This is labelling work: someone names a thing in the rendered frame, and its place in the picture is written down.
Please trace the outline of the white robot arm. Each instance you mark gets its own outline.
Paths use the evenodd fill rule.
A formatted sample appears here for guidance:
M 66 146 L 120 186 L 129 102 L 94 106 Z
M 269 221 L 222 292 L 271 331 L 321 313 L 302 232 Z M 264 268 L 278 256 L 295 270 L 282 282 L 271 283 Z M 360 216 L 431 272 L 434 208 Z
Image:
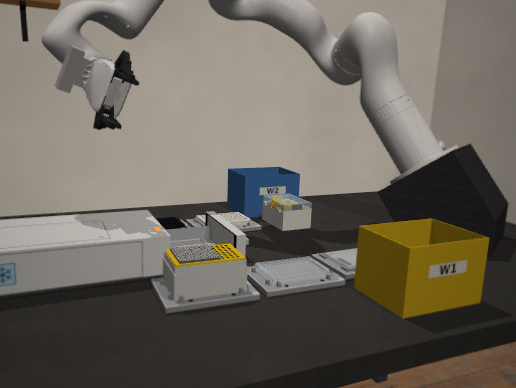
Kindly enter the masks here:
M 63 63 L 55 87 L 70 93 L 76 85 L 85 91 L 85 68 L 99 59 L 112 60 L 80 33 L 86 21 L 97 22 L 124 39 L 134 39 L 163 1 L 81 1 L 65 7 L 41 38 L 45 48 Z M 325 26 L 320 12 L 306 0 L 208 1 L 224 18 L 263 22 L 288 35 L 333 82 L 351 85 L 361 80 L 362 109 L 401 174 L 390 184 L 459 148 L 456 145 L 445 150 L 445 144 L 437 141 L 402 84 L 396 36 L 382 15 L 358 15 L 337 39 Z M 91 68 L 87 67 L 87 71 Z

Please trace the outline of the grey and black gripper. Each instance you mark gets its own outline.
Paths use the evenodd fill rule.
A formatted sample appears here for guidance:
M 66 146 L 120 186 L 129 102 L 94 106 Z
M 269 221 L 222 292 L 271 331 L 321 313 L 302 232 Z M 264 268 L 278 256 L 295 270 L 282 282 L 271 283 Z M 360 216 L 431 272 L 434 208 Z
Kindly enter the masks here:
M 99 59 L 87 66 L 91 71 L 85 68 L 84 72 L 88 75 L 84 76 L 83 72 L 82 83 L 87 99 L 96 112 L 93 128 L 121 129 L 122 125 L 114 118 L 119 116 L 131 85 L 139 85 L 131 64 L 130 53 L 123 50 L 115 62 Z M 83 78 L 87 78 L 87 81 L 84 82 Z

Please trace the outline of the blue open-top bin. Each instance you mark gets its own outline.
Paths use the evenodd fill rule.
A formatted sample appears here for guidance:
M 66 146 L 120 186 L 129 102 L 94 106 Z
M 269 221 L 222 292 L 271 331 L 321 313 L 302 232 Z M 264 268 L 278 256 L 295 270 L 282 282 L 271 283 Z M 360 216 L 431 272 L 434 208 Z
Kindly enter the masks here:
M 263 195 L 299 197 L 300 174 L 282 167 L 228 169 L 227 208 L 246 217 L 262 217 Z

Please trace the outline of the yellow open-top bin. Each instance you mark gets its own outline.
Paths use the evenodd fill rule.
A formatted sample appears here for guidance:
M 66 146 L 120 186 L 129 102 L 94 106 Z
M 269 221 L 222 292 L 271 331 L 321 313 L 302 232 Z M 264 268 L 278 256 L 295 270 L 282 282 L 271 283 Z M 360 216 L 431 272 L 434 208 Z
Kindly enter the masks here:
M 435 219 L 359 226 L 354 288 L 402 319 L 478 304 L 489 239 Z

